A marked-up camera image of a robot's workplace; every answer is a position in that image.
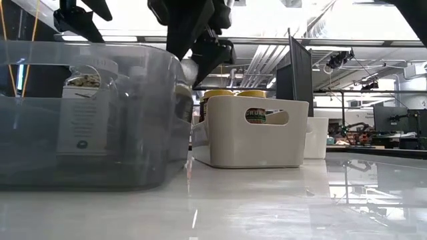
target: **wall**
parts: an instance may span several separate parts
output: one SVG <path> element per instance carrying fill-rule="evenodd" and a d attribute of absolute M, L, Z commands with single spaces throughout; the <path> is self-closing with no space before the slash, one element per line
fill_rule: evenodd
<path fill-rule="evenodd" d="M 426 91 L 427 80 L 420 77 L 411 80 L 400 80 L 400 90 L 402 91 Z M 427 93 L 425 94 L 400 94 L 400 101 L 409 109 L 427 108 Z"/>

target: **jar lid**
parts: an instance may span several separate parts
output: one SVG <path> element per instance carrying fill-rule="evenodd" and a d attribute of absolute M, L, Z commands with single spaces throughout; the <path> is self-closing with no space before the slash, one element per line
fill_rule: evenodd
<path fill-rule="evenodd" d="M 261 90 L 249 90 L 249 91 L 242 91 L 238 94 L 240 97 L 262 97 L 266 98 L 266 92 Z"/>
<path fill-rule="evenodd" d="M 234 93 L 228 90 L 211 90 L 203 94 L 204 99 L 213 96 L 234 96 Z"/>

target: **white plastic basket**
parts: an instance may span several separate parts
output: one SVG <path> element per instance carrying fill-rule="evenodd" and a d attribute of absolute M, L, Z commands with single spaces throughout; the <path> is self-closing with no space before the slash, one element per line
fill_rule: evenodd
<path fill-rule="evenodd" d="M 308 103 L 255 97 L 215 96 L 207 119 L 193 128 L 193 156 L 222 168 L 297 167 L 304 159 Z M 251 124 L 249 108 L 281 109 L 266 124 Z"/>
<path fill-rule="evenodd" d="M 328 122 L 325 117 L 309 117 L 307 120 L 305 159 L 325 159 Z"/>

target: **black cable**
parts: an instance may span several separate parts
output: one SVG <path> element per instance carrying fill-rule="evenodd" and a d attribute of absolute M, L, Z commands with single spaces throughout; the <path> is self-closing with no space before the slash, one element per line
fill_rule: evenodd
<path fill-rule="evenodd" d="M 368 70 L 365 68 L 365 66 L 363 66 L 363 64 L 361 64 L 360 62 L 359 62 L 359 60 L 353 55 L 353 58 L 354 58 L 354 60 L 356 60 L 358 63 L 359 63 L 359 65 L 363 68 L 363 70 L 365 70 L 365 72 L 367 72 L 368 73 L 368 75 L 369 75 L 369 77 L 372 77 L 372 74 L 370 74 L 369 72 L 368 72 Z"/>
<path fill-rule="evenodd" d="M 355 57 L 355 56 L 353 56 L 353 58 L 354 58 L 354 60 L 356 60 L 358 63 L 359 63 L 359 65 L 365 70 L 365 72 L 367 72 L 368 74 L 369 74 L 369 78 L 371 78 L 372 77 L 372 74 L 370 74 L 369 73 L 369 71 L 365 68 L 365 66 L 363 66 L 363 64 L 361 64 L 360 62 L 359 62 L 359 60 L 357 60 L 357 58 Z M 392 96 L 397 102 L 399 102 L 402 106 L 404 106 L 405 108 L 406 108 L 406 110 L 409 110 L 409 107 L 408 106 L 406 106 L 405 104 L 403 104 L 403 102 L 401 102 L 396 96 L 394 96 L 393 94 L 391 94 L 391 93 L 388 93 L 388 94 L 390 94 L 390 96 Z M 400 140 L 401 140 L 401 138 L 402 138 L 402 131 L 400 131 L 400 136 L 399 136 L 399 148 L 400 148 Z"/>

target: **desk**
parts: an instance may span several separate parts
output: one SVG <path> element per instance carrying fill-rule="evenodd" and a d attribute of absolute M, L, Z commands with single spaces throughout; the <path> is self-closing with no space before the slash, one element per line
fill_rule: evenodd
<path fill-rule="evenodd" d="M 376 163 L 365 172 L 342 166 L 365 169 L 370 158 Z M 305 161 L 299 169 L 235 170 L 190 161 L 191 172 L 150 191 L 0 192 L 0 239 L 421 239 L 427 204 L 420 182 L 427 183 L 427 162 L 391 160 L 382 166 L 378 162 L 388 158 L 329 153 L 326 161 Z M 373 187 L 380 177 L 402 194 Z M 377 189 L 369 199 L 381 204 L 368 204 L 351 185 Z M 384 207 L 393 214 L 379 216 Z"/>

